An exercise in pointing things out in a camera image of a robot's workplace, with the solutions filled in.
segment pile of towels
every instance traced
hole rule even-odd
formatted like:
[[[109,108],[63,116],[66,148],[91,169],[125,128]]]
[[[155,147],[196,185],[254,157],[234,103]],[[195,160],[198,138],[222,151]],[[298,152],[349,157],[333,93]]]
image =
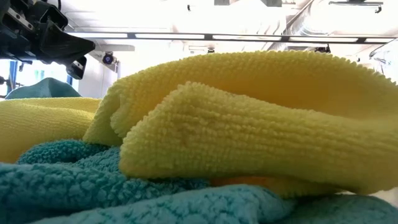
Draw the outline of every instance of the pile of towels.
[[[398,186],[397,97],[342,58],[250,52],[2,101],[0,223],[398,223],[366,196]]]

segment teal cloth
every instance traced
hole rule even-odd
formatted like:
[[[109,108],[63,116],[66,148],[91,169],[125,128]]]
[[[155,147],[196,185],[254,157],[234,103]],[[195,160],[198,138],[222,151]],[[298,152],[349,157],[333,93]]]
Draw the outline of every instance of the teal cloth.
[[[15,89],[6,96],[6,100],[79,96],[80,94],[71,85],[54,78],[45,78],[35,85]]]
[[[398,210],[375,197],[282,200],[249,185],[127,179],[118,160],[118,147],[64,140],[0,164],[0,223],[398,223]]]

